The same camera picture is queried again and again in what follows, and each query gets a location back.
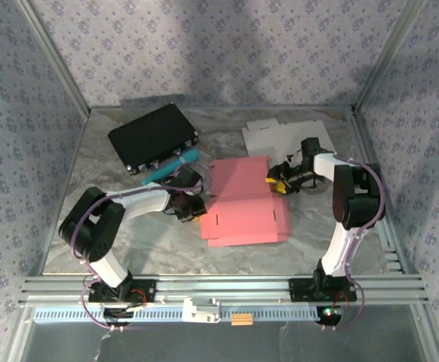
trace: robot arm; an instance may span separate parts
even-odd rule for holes
[[[274,190],[283,194],[298,192],[302,184],[327,178],[333,182],[333,215],[336,228],[330,246],[314,272],[318,291],[329,283],[345,277],[345,264],[352,258],[354,243],[359,245],[369,229],[358,234],[379,212],[380,190],[373,176],[357,164],[342,161],[333,152],[322,149],[318,138],[302,141],[302,163],[291,167],[290,162],[274,166],[267,175],[267,182],[274,183]],[[380,177],[377,164],[368,165]]]
[[[123,198],[118,192],[101,192],[97,187],[91,187],[59,227],[60,236],[70,244],[72,233],[87,209],[101,198],[112,199],[92,213],[99,217],[95,223],[90,217],[85,220],[75,241],[75,250],[88,260],[91,268],[111,288],[117,288],[129,274],[111,251],[121,222],[145,213],[163,211],[168,206],[170,194],[166,190],[149,191],[155,186],[159,185],[153,183],[147,187],[127,190],[122,193],[132,195]]]
[[[201,196],[183,191],[201,187],[198,186],[200,181],[201,175],[189,167],[183,167],[176,176],[164,181],[167,188],[157,183],[121,192],[102,192],[97,187],[91,187],[64,219],[59,227],[59,235],[70,245],[79,220],[99,200],[106,199],[91,215],[87,215],[78,231],[74,249],[100,277],[109,296],[124,301],[134,288],[134,282],[130,272],[119,263],[111,250],[119,226],[128,219],[158,211],[176,215],[182,222],[203,215],[206,210]]]

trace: floral wallpaper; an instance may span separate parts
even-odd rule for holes
[[[351,104],[404,0],[34,0],[92,106]]]
[[[439,1],[427,2],[363,114],[439,323]]]
[[[0,0],[0,353],[41,256],[82,119],[15,2]]]

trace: black case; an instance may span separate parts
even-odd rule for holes
[[[198,142],[198,133],[173,103],[111,130],[112,146],[134,175]]]

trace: white clamp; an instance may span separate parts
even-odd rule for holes
[[[216,298],[186,298],[183,303],[183,321],[194,323],[219,323],[220,301]]]

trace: glass panel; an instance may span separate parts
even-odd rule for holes
[[[92,323],[34,324],[22,361],[425,361],[408,306],[367,306],[358,321],[337,331],[312,322],[137,327],[110,333]]]

